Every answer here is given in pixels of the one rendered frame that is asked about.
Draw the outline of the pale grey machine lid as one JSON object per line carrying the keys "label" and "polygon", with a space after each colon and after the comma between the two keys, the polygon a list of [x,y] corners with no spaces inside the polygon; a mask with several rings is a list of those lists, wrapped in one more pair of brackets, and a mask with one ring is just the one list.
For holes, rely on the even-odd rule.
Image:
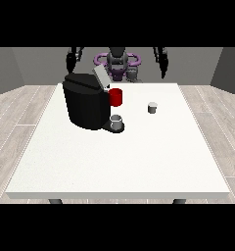
{"label": "pale grey machine lid", "polygon": [[103,65],[99,65],[93,69],[94,75],[97,77],[101,87],[107,89],[111,83],[111,80]]}

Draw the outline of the black coffee machine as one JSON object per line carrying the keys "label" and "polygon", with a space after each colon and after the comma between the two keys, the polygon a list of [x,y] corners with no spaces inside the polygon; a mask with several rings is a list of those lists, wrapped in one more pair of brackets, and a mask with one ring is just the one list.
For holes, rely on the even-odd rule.
{"label": "black coffee machine", "polygon": [[105,129],[112,133],[124,131],[112,128],[110,95],[104,91],[96,76],[70,73],[65,76],[63,90],[70,121],[84,129]]}

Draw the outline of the red pod holder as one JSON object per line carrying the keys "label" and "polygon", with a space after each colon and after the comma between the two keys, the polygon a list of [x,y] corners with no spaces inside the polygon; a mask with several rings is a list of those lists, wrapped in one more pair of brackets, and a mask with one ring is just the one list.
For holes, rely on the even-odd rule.
{"label": "red pod holder", "polygon": [[122,104],[122,90],[119,88],[111,88],[109,90],[110,105],[118,107]]}

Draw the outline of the small grey cup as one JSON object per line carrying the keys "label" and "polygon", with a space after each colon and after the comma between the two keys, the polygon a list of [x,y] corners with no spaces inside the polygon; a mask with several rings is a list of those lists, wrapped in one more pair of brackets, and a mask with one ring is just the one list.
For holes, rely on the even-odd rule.
{"label": "small grey cup", "polygon": [[112,115],[110,123],[113,130],[119,130],[122,127],[122,117],[120,115]]}

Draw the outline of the small grey coffee pod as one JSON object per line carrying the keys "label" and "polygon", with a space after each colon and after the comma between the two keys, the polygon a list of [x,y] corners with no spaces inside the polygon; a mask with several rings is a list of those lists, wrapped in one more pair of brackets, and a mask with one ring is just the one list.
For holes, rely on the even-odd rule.
{"label": "small grey coffee pod", "polygon": [[155,114],[158,108],[158,104],[156,102],[150,102],[148,104],[148,112],[150,114]]}

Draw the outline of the grey trunk with purple rings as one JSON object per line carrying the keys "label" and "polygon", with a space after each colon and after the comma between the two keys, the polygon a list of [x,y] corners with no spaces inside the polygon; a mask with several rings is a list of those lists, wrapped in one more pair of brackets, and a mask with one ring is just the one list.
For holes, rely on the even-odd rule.
{"label": "grey trunk with purple rings", "polygon": [[130,82],[138,80],[141,56],[127,53],[124,47],[110,47],[108,53],[97,54],[93,62],[96,66],[103,65],[113,81],[122,81],[123,77]]}

